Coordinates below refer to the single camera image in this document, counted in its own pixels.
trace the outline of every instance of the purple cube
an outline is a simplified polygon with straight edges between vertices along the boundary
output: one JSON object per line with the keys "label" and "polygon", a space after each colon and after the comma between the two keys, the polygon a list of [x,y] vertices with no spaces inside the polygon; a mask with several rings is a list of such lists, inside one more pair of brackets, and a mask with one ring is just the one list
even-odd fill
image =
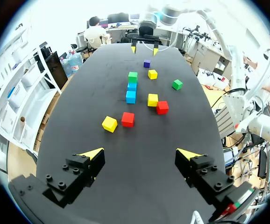
{"label": "purple cube", "polygon": [[143,66],[144,66],[144,68],[149,68],[150,60],[144,60]]}

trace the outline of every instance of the red cube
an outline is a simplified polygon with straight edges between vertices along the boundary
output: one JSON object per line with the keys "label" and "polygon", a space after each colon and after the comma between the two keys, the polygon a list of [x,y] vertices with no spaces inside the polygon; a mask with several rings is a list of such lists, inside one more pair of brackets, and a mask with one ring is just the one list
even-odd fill
{"label": "red cube", "polygon": [[167,101],[159,101],[156,109],[158,114],[167,114],[169,109]]}
{"label": "red cube", "polygon": [[121,124],[124,127],[133,127],[134,126],[134,114],[124,112],[121,118]]}

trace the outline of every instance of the cube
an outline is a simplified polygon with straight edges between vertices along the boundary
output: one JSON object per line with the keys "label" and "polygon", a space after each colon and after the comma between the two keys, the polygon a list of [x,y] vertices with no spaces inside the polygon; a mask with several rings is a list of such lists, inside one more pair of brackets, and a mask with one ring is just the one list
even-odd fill
{"label": "cube", "polygon": [[149,94],[148,96],[148,106],[157,106],[158,104],[158,94]]}
{"label": "cube", "polygon": [[144,60],[143,66],[144,66],[144,68],[149,68],[150,67],[150,60]]}
{"label": "cube", "polygon": [[168,112],[168,103],[167,101],[159,101],[157,104],[157,114],[167,114]]}
{"label": "cube", "polygon": [[135,104],[136,103],[136,92],[135,91],[127,91],[126,103],[127,104]]}
{"label": "cube", "polygon": [[138,73],[137,72],[129,72],[129,76],[128,76],[128,80],[129,80],[129,83],[137,83],[137,75]]}
{"label": "cube", "polygon": [[127,91],[136,91],[137,83],[128,83]]}
{"label": "cube", "polygon": [[183,86],[183,83],[180,81],[180,80],[174,80],[173,83],[172,83],[172,87],[175,89],[175,90],[180,90]]}
{"label": "cube", "polygon": [[121,118],[121,124],[124,127],[133,127],[134,126],[134,114],[124,112]]}
{"label": "cube", "polygon": [[107,116],[103,121],[102,126],[105,130],[113,133],[117,127],[117,120]]}
{"label": "cube", "polygon": [[149,70],[149,78],[150,79],[156,79],[158,76],[158,73],[156,72],[156,70]]}

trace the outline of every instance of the blue cube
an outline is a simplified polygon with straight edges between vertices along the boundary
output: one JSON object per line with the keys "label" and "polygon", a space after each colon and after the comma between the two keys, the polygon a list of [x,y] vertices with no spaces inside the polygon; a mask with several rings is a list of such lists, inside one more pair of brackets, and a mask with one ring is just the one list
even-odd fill
{"label": "blue cube", "polygon": [[136,91],[137,83],[128,83],[127,91]]}
{"label": "blue cube", "polygon": [[135,91],[127,91],[126,103],[127,104],[135,104],[136,103],[136,92]]}
{"label": "blue cube", "polygon": [[143,66],[144,66],[144,68],[149,68],[150,60],[144,60]]}

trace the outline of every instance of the green cube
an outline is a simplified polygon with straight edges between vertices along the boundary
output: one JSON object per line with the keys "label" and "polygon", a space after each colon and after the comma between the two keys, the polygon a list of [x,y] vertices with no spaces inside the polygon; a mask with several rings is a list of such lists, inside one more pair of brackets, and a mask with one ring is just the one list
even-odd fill
{"label": "green cube", "polygon": [[183,86],[183,83],[180,81],[180,80],[174,80],[173,83],[172,83],[172,87],[175,89],[175,90],[180,90]]}
{"label": "green cube", "polygon": [[137,75],[138,75],[137,72],[133,72],[133,71],[129,72],[129,76],[128,76],[129,83],[137,83],[137,79],[138,79]]}

